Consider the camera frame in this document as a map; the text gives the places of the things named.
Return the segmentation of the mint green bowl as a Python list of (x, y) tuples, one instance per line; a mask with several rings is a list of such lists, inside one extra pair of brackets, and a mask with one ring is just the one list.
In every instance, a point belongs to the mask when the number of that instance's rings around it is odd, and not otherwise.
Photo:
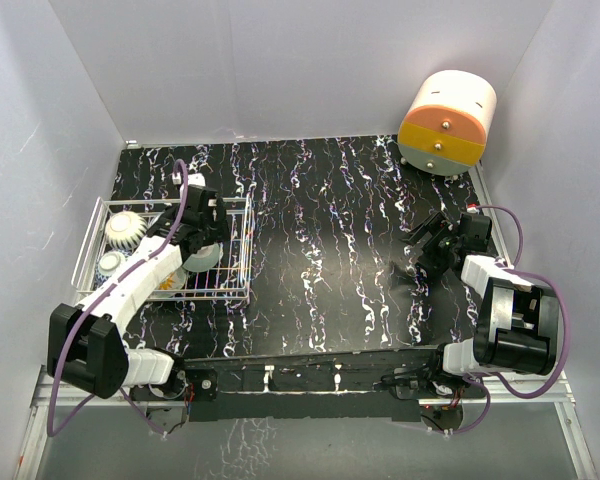
[(213, 269), (223, 256), (221, 244), (214, 243), (204, 246), (191, 254), (182, 264), (182, 268), (190, 273), (202, 273)]

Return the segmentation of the yellow floral bowl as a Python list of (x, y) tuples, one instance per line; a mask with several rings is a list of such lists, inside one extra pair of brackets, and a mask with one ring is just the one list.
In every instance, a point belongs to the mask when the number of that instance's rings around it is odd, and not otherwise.
[(167, 276), (152, 293), (153, 299), (166, 300), (179, 294), (186, 285), (187, 273), (179, 268)]

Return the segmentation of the white orange-rimmed bowl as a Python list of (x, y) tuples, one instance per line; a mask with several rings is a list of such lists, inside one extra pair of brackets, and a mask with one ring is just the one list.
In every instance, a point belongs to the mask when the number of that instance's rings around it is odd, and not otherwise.
[(115, 213), (105, 224), (104, 236), (107, 243), (122, 250), (137, 248), (147, 231), (147, 221), (133, 211)]

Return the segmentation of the red patterned bowl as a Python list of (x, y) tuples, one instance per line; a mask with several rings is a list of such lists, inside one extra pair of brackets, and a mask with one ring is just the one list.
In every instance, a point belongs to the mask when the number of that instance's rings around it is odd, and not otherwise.
[(115, 275), (129, 257), (130, 254), (123, 250), (105, 252), (95, 266), (94, 289), (100, 288), (109, 278)]

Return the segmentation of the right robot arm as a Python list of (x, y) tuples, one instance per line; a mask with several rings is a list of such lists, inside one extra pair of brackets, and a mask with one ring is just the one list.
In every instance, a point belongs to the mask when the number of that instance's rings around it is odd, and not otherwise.
[(416, 271), (426, 281), (448, 271), (481, 298), (474, 335), (442, 348), (441, 362), (425, 376), (427, 388), (446, 397), (469, 373), (516, 372), (547, 375), (555, 365), (560, 306), (548, 286), (507, 272), (488, 254), (492, 220), (466, 212), (456, 222), (431, 214), (408, 231), (404, 242), (422, 241)]

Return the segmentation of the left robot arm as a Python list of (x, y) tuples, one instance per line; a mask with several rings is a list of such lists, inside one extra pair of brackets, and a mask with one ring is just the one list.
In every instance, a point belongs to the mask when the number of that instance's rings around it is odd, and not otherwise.
[(174, 399), (187, 376), (174, 356), (131, 349), (123, 336), (136, 312), (158, 287), (201, 249), (228, 241), (228, 215), (220, 193), (189, 185), (179, 203), (165, 209), (133, 254), (97, 290), (71, 306), (59, 304), (49, 322), (47, 372), (99, 398), (122, 387), (152, 385)]

